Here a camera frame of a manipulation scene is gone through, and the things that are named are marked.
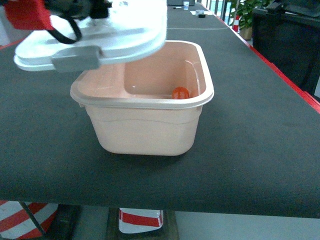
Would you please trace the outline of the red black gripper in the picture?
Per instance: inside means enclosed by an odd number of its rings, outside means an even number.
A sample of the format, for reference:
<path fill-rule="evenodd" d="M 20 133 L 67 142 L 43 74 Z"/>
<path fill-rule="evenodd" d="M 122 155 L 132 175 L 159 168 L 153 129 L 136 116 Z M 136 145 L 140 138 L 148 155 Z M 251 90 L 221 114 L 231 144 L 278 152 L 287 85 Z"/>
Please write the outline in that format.
<path fill-rule="evenodd" d="M 7 20 L 18 30 L 54 30 L 44 0 L 1 0 Z"/>

